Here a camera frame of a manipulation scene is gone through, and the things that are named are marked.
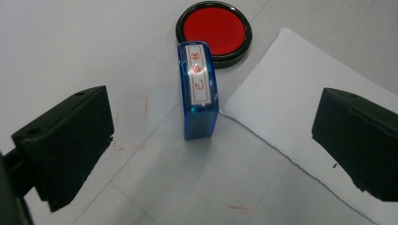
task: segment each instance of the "black rim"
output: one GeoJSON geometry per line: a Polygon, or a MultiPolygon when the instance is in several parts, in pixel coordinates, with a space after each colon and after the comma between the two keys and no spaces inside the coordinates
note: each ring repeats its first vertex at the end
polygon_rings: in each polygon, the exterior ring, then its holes
{"type": "Polygon", "coordinates": [[[197,3],[191,7],[189,7],[178,19],[178,22],[176,23],[176,38],[179,43],[187,41],[185,36],[184,36],[184,23],[187,20],[188,17],[190,17],[191,14],[193,14],[194,11],[200,9],[200,8],[209,8],[209,7],[216,7],[216,8],[224,8],[227,9],[228,11],[234,13],[237,15],[237,17],[242,21],[243,26],[245,28],[245,39],[243,40],[243,43],[233,52],[228,53],[228,54],[219,54],[219,55],[212,55],[214,64],[217,63],[222,63],[224,66],[232,66],[235,64],[237,61],[239,61],[244,53],[249,49],[251,43],[252,43],[252,28],[246,19],[246,17],[235,7],[232,7],[231,5],[228,5],[223,2],[218,2],[218,1],[205,1],[205,2],[200,2],[197,3]]]}

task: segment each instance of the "red ink pad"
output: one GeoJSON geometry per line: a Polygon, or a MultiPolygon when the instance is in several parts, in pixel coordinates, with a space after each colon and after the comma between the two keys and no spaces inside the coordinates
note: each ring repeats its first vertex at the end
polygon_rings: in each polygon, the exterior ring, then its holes
{"type": "Polygon", "coordinates": [[[189,7],[178,19],[176,38],[204,41],[214,67],[228,68],[243,58],[252,43],[252,28],[245,16],[223,2],[206,1],[189,7]]]}

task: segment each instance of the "white table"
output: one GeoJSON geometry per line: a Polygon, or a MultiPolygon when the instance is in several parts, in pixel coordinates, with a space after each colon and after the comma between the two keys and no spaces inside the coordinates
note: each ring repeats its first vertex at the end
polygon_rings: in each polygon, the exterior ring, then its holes
{"type": "MultiPolygon", "coordinates": [[[[398,94],[395,0],[225,1],[251,22],[253,43],[217,70],[220,104],[288,27],[398,94]]],[[[35,223],[373,224],[237,122],[185,142],[176,20],[196,1],[0,2],[0,149],[64,98],[106,85],[115,142],[75,200],[51,214],[32,189],[35,223]]]]}

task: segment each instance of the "clear plastic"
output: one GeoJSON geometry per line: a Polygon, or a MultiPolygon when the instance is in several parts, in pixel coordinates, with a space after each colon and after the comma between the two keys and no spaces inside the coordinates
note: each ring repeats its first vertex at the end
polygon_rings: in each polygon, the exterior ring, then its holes
{"type": "Polygon", "coordinates": [[[185,140],[210,138],[219,112],[210,49],[201,41],[178,44],[185,140]]]}

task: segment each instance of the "white paper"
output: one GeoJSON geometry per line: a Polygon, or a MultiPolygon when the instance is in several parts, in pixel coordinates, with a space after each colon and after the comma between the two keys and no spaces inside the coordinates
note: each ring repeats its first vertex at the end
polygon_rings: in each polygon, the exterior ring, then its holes
{"type": "Polygon", "coordinates": [[[378,224],[396,224],[398,202],[381,202],[355,187],[312,139],[325,87],[357,94],[398,113],[398,97],[366,80],[288,29],[278,38],[221,112],[252,130],[378,224]]]}

